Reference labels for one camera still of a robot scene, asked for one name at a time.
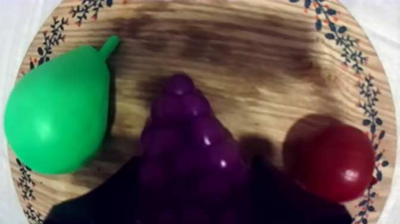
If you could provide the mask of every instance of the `white background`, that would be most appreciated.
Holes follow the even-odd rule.
[[[38,28],[60,0],[0,0],[0,223],[27,223],[11,180],[2,122],[7,96]],[[400,130],[400,0],[341,0],[364,28],[383,63],[392,88]],[[379,224],[400,219],[400,155],[396,178]]]

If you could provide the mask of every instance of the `wood grain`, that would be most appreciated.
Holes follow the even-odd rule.
[[[332,0],[324,4],[340,12],[333,18],[335,24],[345,25],[346,34],[359,40],[354,51],[368,57],[361,74],[343,66],[342,47],[324,36],[330,32],[324,15],[316,14],[313,6],[305,12],[304,2],[300,2],[114,1],[112,7],[104,5],[96,19],[90,18],[90,12],[79,26],[70,10],[82,2],[61,3],[32,41],[20,76],[30,70],[31,61],[37,66],[38,48],[43,47],[43,33],[51,31],[53,17],[68,18],[69,25],[60,31],[65,42],[60,40],[52,48],[50,58],[81,45],[99,48],[110,35],[119,35],[122,43],[108,61],[113,75],[112,126],[99,154],[82,170],[61,176],[27,171],[35,183],[29,183],[35,200],[22,197],[24,187],[17,184],[22,177],[21,166],[9,150],[23,208],[27,210],[30,203],[35,212],[45,216],[51,206],[90,191],[130,157],[140,154],[138,136],[149,114],[149,102],[159,93],[162,79],[177,71],[193,77],[236,139],[270,142],[271,152],[260,148],[257,153],[278,167],[282,166],[282,148],[288,137],[296,138],[329,124],[327,117],[358,127],[373,138],[370,128],[363,126],[368,116],[358,106],[365,98],[357,87],[371,76],[371,88],[380,92],[375,108],[383,120],[376,133],[385,131],[377,154],[384,150],[382,161],[389,163],[382,168],[377,164],[383,178],[373,186],[378,193],[373,198],[376,211],[368,213],[369,223],[376,223],[389,194],[396,157],[390,87],[374,48],[340,3]],[[322,19],[321,31],[315,28],[317,17]],[[245,154],[254,151],[246,148]],[[346,204],[355,217],[363,210],[359,206],[362,200]]]

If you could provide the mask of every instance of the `wooden plate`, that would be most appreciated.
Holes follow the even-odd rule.
[[[195,79],[236,139],[268,139],[272,152],[251,151],[279,167],[284,142],[329,117],[365,131],[378,183],[346,206],[355,223],[377,222],[395,167],[395,113],[374,48],[338,1],[64,1],[32,41],[19,77],[80,45],[100,47],[110,35],[123,41],[109,59],[114,123],[99,155],[76,173],[44,176],[10,150],[29,222],[42,223],[51,206],[90,191],[140,153],[153,84],[177,71]]]

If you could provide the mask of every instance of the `purple grapes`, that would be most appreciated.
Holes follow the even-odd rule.
[[[213,114],[189,76],[167,79],[140,139],[143,224],[243,223],[249,174]]]

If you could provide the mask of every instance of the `green pear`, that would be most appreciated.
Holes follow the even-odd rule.
[[[5,108],[5,135],[31,169],[73,172],[96,153],[107,127],[110,72],[105,60],[118,43],[112,36],[100,51],[78,47],[15,85]]]

